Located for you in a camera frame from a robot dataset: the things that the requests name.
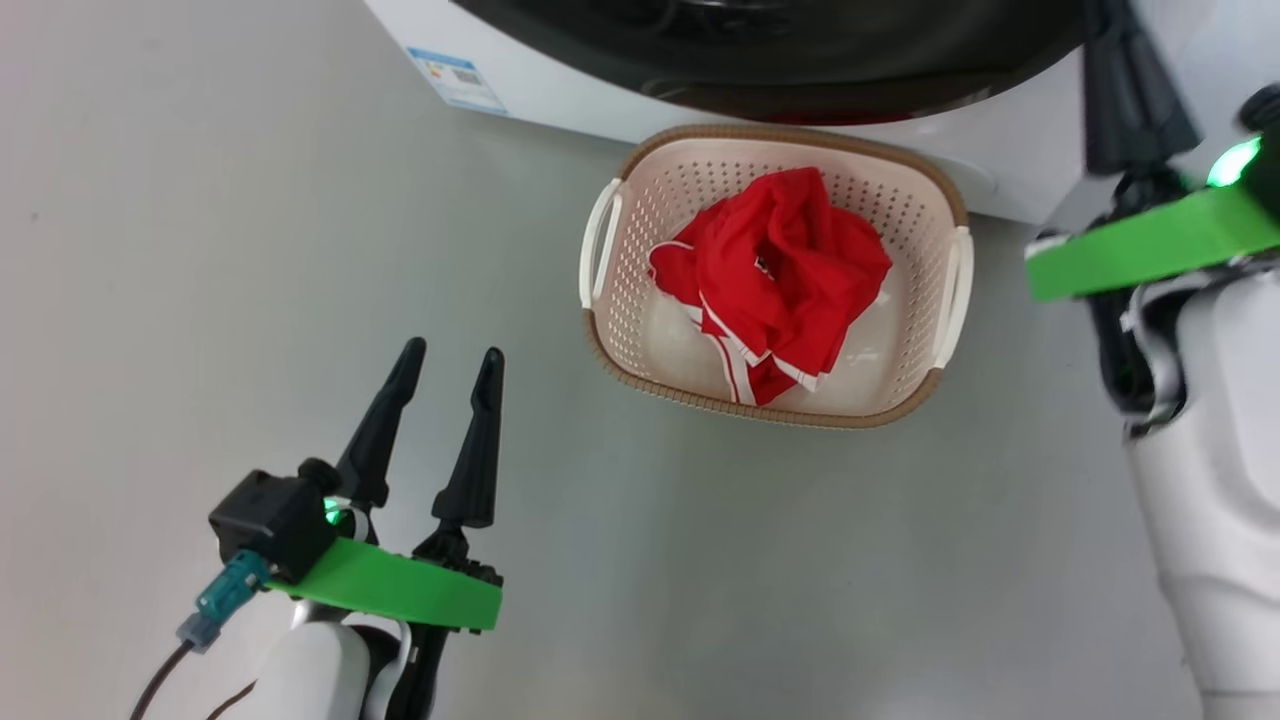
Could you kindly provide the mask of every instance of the qr code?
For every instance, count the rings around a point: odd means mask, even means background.
[[[471,72],[467,72],[467,70],[460,70],[460,69],[456,69],[456,68],[451,68],[451,69],[453,69],[453,77],[458,78],[458,81],[461,81],[461,82],[465,82],[467,85],[484,85],[483,82],[480,82],[480,76],[477,76],[475,73],[471,73]]]

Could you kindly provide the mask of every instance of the white handle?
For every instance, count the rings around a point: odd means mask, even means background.
[[[614,178],[604,186],[600,197],[591,208],[591,215],[586,219],[586,229],[582,231],[582,258],[577,264],[577,297],[582,301],[582,310],[590,310],[591,302],[600,297],[604,287],[604,272],[609,269],[609,254],[613,251],[613,236],[618,232],[618,217],[622,214],[622,196],[618,195],[618,186],[622,181]],[[600,255],[600,268],[596,270],[595,281],[591,278],[591,265],[595,260],[595,245],[600,241],[600,224],[604,222],[604,210],[609,209],[609,227],[604,238],[604,252]]]
[[[973,236],[969,234],[969,228],[961,225],[955,229],[954,237],[947,263],[950,277],[942,292],[943,310],[934,336],[934,368],[945,368],[951,361],[951,354],[960,342],[964,318],[969,313],[969,296],[973,295]]]

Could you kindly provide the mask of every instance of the washing machine door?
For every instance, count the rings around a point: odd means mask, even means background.
[[[858,124],[1007,90],[1079,45],[1079,0],[454,0],[598,78],[699,110]]]

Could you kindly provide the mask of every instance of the energy label sticker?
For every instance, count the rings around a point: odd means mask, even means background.
[[[507,114],[502,101],[489,88],[489,83],[484,81],[480,70],[471,61],[416,47],[407,47],[407,50],[413,61],[422,68],[426,79],[449,105],[498,115]]]

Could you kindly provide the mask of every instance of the brown basket rim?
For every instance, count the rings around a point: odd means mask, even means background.
[[[856,137],[845,137],[840,135],[832,135],[826,132],[810,131],[804,128],[780,128],[780,127],[767,127],[767,126],[684,126],[660,132],[649,140],[641,142],[631,156],[627,158],[626,163],[622,165],[622,170],[618,173],[618,179],[626,181],[631,172],[635,170],[636,165],[640,164],[650,152],[654,150],[677,142],[681,140],[707,140],[707,138],[724,138],[724,140],[759,140],[759,141],[772,141],[772,142],[790,142],[794,145],[809,145],[813,147],[826,147],[831,150],[840,150],[845,152],[856,152],[859,155],[868,155],[872,158],[879,158],[882,160],[888,160],[891,163],[897,163],[900,165],[906,165],[911,169],[919,170],[927,178],[929,178],[942,195],[947,199],[947,204],[951,206],[951,217],[956,225],[969,224],[969,211],[964,206],[964,200],[960,196],[960,191],[956,190],[955,184],[951,182],[937,165],[929,163],[927,159],[911,152],[909,150],[902,150],[899,147],[892,147],[888,145],[881,145],[878,142],[872,142],[868,140],[860,140]],[[828,429],[859,429],[859,428],[876,428],[879,425],[887,425],[895,420],[913,413],[916,407],[924,404],[925,400],[933,395],[937,389],[938,383],[942,382],[942,369],[932,368],[929,369],[924,379],[920,382],[919,387],[915,388],[911,395],[904,398],[901,402],[890,407],[888,410],[877,413],[874,415],[824,415],[817,413],[791,413],[785,410],[771,410],[768,407],[756,407],[753,405],[741,405],[737,402],[727,402],[723,400],[716,400],[713,397],[707,397],[704,395],[687,392],[682,389],[673,388],[671,386],[664,386],[662,383],[655,383],[653,380],[646,380],[637,375],[634,375],[625,370],[621,365],[613,361],[608,351],[604,350],[604,342],[600,340],[599,329],[595,327],[595,313],[593,310],[582,311],[582,323],[586,332],[586,342],[591,347],[591,354],[600,365],[613,375],[618,382],[630,386],[635,389],[653,395],[655,397],[663,397],[678,402],[681,405],[687,405],[690,407],[699,407],[703,410],[709,410],[712,413],[719,413],[722,415],[733,415],[737,418],[750,418],[753,420],[764,420],[768,423],[778,423],[783,425],[797,425],[806,428],[828,428]]]

